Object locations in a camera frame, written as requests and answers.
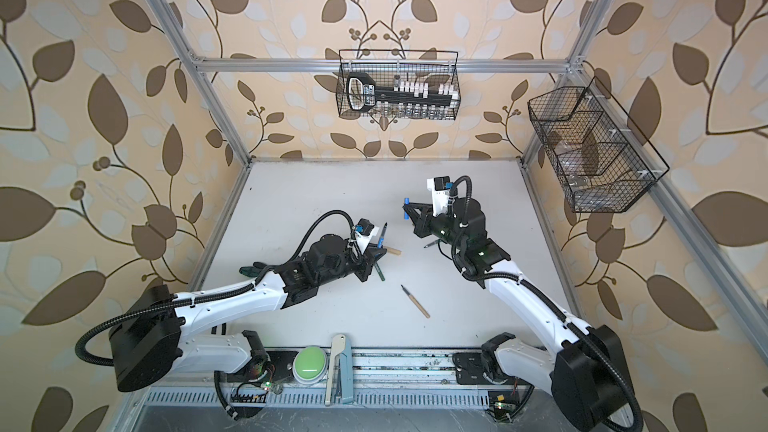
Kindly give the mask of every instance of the beige wall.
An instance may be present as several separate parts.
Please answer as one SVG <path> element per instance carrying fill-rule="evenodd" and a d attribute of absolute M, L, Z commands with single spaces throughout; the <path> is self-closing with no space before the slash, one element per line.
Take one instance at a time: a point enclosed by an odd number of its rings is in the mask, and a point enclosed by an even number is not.
<path fill-rule="evenodd" d="M 587 64 L 628 110 L 658 94 L 660 109 L 636 107 L 633 118 L 763 301 L 765 12 L 766 0 L 616 0 Z M 574 215 L 549 161 L 540 164 L 534 182 L 586 319 L 621 337 L 647 430 L 764 430 L 768 368 L 653 200 L 616 216 Z"/>
<path fill-rule="evenodd" d="M 628 24 L 614 14 L 639 4 Z M 705 227 L 768 301 L 768 2 L 616 0 L 587 69 L 602 69 L 629 109 L 644 83 L 659 110 L 638 111 L 670 178 Z"/>
<path fill-rule="evenodd" d="M 75 341 L 158 276 L 184 289 L 240 171 L 206 143 L 212 120 L 147 5 L 116 1 L 0 0 L 4 430 L 109 422 L 114 372 L 77 360 Z M 91 351 L 110 354 L 105 334 Z"/>
<path fill-rule="evenodd" d="M 526 101 L 552 87 L 546 74 L 466 74 L 460 76 L 462 106 L 455 121 L 345 120 L 335 96 L 320 85 L 335 76 L 277 76 L 280 80 L 266 73 L 222 72 L 214 82 L 257 158 L 397 158 L 404 153 L 399 144 L 407 158 L 516 157 L 533 133 Z M 248 115 L 261 107 L 260 118 Z"/>
<path fill-rule="evenodd" d="M 326 48 L 362 46 L 554 59 L 571 49 L 587 0 L 168 1 L 201 56 L 324 57 Z"/>

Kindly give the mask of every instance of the white table surface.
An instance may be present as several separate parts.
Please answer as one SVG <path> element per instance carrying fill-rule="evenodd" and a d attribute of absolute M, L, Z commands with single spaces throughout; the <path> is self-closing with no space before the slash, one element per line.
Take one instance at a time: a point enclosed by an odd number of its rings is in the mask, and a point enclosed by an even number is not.
<path fill-rule="evenodd" d="M 365 283 L 351 274 L 321 286 L 306 302 L 230 323 L 229 332 L 254 330 L 267 347 L 329 347 L 338 333 L 347 334 L 353 347 L 479 347 L 505 331 L 539 344 L 509 307 L 463 279 L 436 246 L 424 249 L 434 238 L 413 235 L 411 222 L 403 218 L 405 197 L 431 202 L 427 178 L 462 175 L 472 179 L 472 196 L 485 213 L 488 236 L 533 283 L 568 309 L 518 165 L 507 161 L 255 162 L 204 288 L 244 280 L 238 269 L 252 262 L 283 263 L 319 216 L 340 208 L 355 223 L 360 218 L 378 226 L 389 223 L 384 243 L 402 255 L 387 254 L 379 261 L 386 281 L 375 271 Z M 327 218 L 304 250 L 327 233 L 348 237 L 346 220 Z"/>

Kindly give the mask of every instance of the wooden handle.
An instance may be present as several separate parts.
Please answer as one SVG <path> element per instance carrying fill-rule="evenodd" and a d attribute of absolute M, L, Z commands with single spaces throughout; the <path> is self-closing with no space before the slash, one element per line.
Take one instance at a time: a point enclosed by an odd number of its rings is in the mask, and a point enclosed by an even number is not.
<path fill-rule="evenodd" d="M 424 307 L 422 307 L 422 305 L 416 300 L 416 297 L 409 295 L 408 298 L 410 298 L 411 302 L 413 302 L 413 304 L 418 307 L 418 310 L 420 310 L 422 314 L 424 314 L 424 317 L 429 318 L 429 313 L 426 310 L 424 310 Z"/>

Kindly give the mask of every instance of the black wire basket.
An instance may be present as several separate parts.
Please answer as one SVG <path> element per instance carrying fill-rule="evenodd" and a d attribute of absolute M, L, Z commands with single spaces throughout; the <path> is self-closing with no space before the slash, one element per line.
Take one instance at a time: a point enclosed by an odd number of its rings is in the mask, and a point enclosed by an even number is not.
<path fill-rule="evenodd" d="M 340 50 L 339 117 L 456 120 L 457 60 L 446 50 Z"/>
<path fill-rule="evenodd" d="M 626 212 L 669 165 L 627 111 L 629 125 L 612 120 L 601 104 L 604 87 L 567 86 L 528 101 L 536 135 L 574 212 Z M 648 163 L 626 134 L 635 134 L 663 163 Z"/>

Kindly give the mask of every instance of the green button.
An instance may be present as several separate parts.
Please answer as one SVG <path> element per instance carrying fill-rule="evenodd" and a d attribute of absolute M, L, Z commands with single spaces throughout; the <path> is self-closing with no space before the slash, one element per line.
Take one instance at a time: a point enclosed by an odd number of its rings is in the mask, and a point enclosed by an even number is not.
<path fill-rule="evenodd" d="M 326 366 L 326 353 L 319 347 L 308 347 L 296 356 L 296 374 L 304 380 L 312 380 Z"/>

